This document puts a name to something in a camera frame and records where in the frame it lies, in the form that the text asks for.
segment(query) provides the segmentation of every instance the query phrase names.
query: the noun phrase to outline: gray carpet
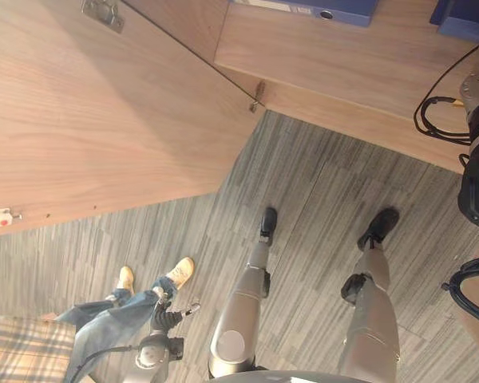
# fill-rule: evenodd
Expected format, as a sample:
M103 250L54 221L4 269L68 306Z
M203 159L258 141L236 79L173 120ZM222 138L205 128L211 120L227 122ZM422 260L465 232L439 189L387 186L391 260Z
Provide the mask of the gray carpet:
M356 239L393 205L402 216L386 240L402 346L398 381L479 383L479 351L439 288L478 241L456 206L459 182L452 172L267 113L216 195L0 237L0 314L60 313L103 298L125 263L140 290L192 256L196 273L175 307L198 300L203 308L174 331L186 345L169 381L202 381L220 309L272 205L279 226L258 362L333 373L352 315L339 291L360 255ZM112 356L95 377L121 381L131 362L132 355Z

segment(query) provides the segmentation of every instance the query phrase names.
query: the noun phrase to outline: plaid fabric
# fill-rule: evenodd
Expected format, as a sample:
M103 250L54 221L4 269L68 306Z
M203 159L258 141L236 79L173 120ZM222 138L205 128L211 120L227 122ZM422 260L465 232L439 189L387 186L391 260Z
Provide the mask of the plaid fabric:
M68 323L0 317L0 381L62 381L74 336Z

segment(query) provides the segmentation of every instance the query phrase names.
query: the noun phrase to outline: jeans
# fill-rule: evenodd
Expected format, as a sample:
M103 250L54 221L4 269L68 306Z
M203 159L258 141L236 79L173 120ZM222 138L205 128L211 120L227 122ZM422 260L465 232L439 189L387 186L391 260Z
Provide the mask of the jeans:
M170 300L176 296L176 287L165 276L158 278L151 288L155 286L162 287ZM77 367L90 354L127 342L151 318L159 299L152 290L131 297L129 290L115 289L112 296L114 300L76 305L55 319L58 322L72 323L77 327L64 382L71 381ZM80 381L91 372L99 360L100 357L95 357L89 361L78 373L75 381Z

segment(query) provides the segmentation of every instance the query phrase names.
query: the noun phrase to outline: cabinet door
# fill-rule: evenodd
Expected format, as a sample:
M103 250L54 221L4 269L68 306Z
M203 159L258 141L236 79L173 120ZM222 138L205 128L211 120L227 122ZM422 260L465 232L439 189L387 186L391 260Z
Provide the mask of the cabinet door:
M215 192L263 113L119 3L0 0L0 234Z

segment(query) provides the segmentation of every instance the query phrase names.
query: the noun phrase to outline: black wire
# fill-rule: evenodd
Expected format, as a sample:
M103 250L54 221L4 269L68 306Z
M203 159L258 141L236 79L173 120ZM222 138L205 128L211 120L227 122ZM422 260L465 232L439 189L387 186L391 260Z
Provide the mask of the black wire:
M479 258L472 259L471 261L465 262L461 265L460 270L465 271L473 269L474 267L479 267Z
M470 301L461 291L461 283L468 279L479 275L479 266L476 266L474 259L464 269L455 273L449 281L448 290L453 300L467 313L479 320L479 306Z
M83 370L85 365L87 363L89 363L90 361L92 361L95 357L99 357L103 353L126 353L128 351L133 350L133 349L138 349L138 346L137 345L123 345L121 347L112 347L110 349L101 349L101 350L97 351L96 353L91 353L88 357L85 358L83 363L80 364L77 367L77 371L76 371L76 373L74 373L74 375L71 378L71 380L69 381L69 383L74 383L78 374Z
M468 154L462 153L457 158L460 160L460 163L461 165L463 165L463 168L466 168L466 165L470 160L470 156Z
M429 124L429 126L431 127L431 129L428 128L428 126L426 126L428 128L428 130L424 130L420 124L418 123L418 119L417 119L417 115L418 115L418 112L419 110L421 110L422 106L424 105L424 103L426 103L426 101L428 100L428 97L430 96L431 92L434 91L434 89L437 87L437 85L440 83L441 80L443 80L443 78L445 76L447 76L449 74L449 72L451 70L453 70L454 68L457 67L458 64L460 64L463 60L465 60L468 56L470 56L472 53L474 53L476 50L479 49L479 44L477 44L476 46L474 46L470 51L468 51L467 53L465 53L462 57L460 57L456 62L454 62L435 82L434 84L431 86L430 90L428 91L428 93L426 93L426 95L424 96L424 98L422 98L422 101L420 102L420 104L418 105L418 107L415 109L415 112L414 112L414 124L415 124L415 128L422 134L426 135L426 136L430 136L430 137L433 137L433 138L438 138L439 140L444 140L444 141L448 141L448 142L451 142L453 144L459 144L459 145L470 145L470 138L467 140L462 140L462 139L458 139L458 138L454 138L455 135L459 134L461 136L468 136L469 134L468 133L451 133L451 132L445 132L445 131L442 131L440 129L438 129L437 127L435 127L433 124L431 124L427 118L423 121L422 123L426 126L426 122ZM424 111L423 113L421 113L421 116L424 116L426 117L426 111Z

